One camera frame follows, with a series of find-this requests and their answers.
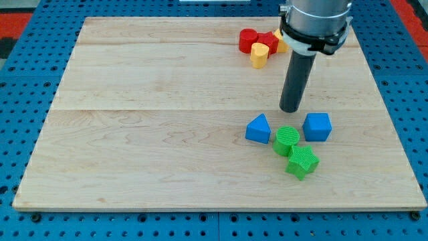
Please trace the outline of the yellow block behind arm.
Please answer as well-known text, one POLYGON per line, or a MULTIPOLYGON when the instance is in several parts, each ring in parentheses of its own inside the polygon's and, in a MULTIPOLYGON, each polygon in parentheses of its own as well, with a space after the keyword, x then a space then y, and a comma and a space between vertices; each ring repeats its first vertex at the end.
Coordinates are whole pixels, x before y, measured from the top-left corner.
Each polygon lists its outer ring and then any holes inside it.
POLYGON ((289 50, 289 45, 284 41, 282 33, 279 29, 276 29, 274 36, 278 40, 277 53, 286 53, 289 50))

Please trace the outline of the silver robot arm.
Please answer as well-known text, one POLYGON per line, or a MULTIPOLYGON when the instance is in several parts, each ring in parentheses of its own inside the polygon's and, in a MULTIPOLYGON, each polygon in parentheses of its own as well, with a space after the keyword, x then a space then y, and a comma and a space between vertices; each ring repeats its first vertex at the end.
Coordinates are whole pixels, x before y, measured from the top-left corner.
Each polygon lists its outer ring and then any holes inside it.
POLYGON ((286 0, 278 6, 283 40, 297 53, 332 55, 350 31, 352 0, 286 0))

